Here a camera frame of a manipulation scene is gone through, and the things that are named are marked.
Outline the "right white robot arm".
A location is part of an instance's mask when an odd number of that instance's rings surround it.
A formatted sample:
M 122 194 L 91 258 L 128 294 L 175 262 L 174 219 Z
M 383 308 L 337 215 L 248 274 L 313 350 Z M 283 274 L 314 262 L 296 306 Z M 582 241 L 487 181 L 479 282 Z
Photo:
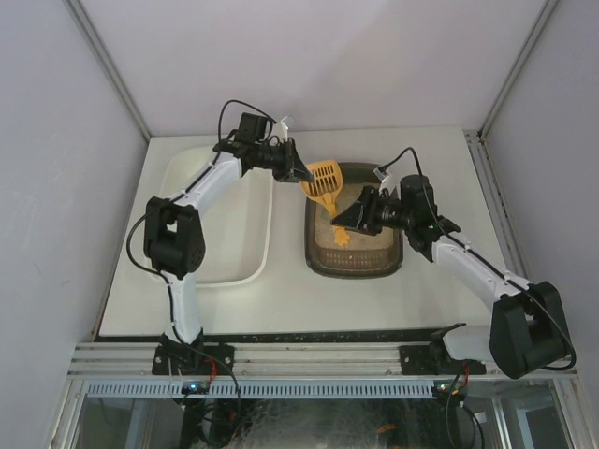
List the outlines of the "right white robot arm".
M 550 282 L 530 282 L 490 262 L 456 224 L 438 214 L 428 183 L 403 187 L 397 198 L 365 187 L 332 222 L 371 236 L 385 228 L 400 229 L 414 251 L 451 272 L 488 307 L 489 326 L 446 329 L 441 340 L 450 358 L 490 359 L 511 379 L 576 364 L 557 288 Z

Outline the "dark brown litter box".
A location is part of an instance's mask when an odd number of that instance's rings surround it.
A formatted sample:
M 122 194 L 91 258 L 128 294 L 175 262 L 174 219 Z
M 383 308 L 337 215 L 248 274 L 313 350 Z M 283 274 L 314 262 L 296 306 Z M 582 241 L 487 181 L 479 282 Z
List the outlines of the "dark brown litter box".
M 341 162 L 343 189 L 336 207 L 346 210 L 358 199 L 363 187 L 378 187 L 374 164 Z M 334 242 L 327 210 L 308 199 L 304 210 L 304 255 L 313 272 L 338 279 L 373 279 L 397 272 L 403 260 L 403 235 L 400 230 L 383 229 L 377 236 L 349 232 L 350 241 L 341 247 Z

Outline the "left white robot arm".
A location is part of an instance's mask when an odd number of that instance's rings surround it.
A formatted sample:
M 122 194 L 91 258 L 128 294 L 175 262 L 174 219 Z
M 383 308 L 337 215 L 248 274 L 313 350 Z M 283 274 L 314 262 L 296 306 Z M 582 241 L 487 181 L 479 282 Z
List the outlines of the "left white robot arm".
M 171 198 L 152 197 L 146 205 L 143 252 L 168 288 L 166 337 L 182 346 L 198 342 L 203 326 L 196 299 L 195 273 L 206 243 L 201 216 L 247 171 L 267 169 L 278 182 L 311 181 L 293 138 L 244 142 L 222 140 L 199 175 Z

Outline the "yellow litter scoop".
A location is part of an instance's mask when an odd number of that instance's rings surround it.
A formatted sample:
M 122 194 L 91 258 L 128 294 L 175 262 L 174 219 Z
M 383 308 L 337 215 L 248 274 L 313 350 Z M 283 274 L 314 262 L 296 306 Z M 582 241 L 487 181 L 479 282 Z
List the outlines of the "yellow litter scoop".
M 343 189 L 343 173 L 339 164 L 329 159 L 306 167 L 312 180 L 300 183 L 302 192 L 308 199 L 323 206 L 331 219 L 335 218 L 338 215 L 336 199 Z

